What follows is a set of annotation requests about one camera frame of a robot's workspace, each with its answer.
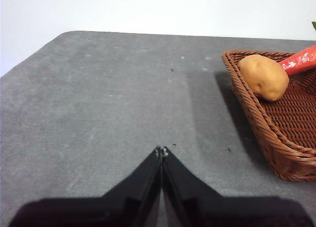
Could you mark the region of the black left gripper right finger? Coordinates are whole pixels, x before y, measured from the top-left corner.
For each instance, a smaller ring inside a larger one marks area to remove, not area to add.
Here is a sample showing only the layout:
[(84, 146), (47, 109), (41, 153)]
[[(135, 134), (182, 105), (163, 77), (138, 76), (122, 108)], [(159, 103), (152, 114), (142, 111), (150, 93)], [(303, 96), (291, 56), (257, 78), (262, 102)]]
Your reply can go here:
[(312, 227), (303, 206), (276, 196), (225, 197), (167, 148), (161, 148), (162, 190), (171, 227)]

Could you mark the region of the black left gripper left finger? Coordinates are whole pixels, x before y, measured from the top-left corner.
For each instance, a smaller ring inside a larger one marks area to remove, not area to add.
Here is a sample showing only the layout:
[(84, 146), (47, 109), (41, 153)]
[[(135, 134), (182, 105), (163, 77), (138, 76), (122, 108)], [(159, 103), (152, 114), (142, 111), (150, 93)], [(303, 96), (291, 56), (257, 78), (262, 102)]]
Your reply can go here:
[(11, 227), (152, 227), (160, 199), (161, 148), (100, 197), (44, 198), (23, 205)]

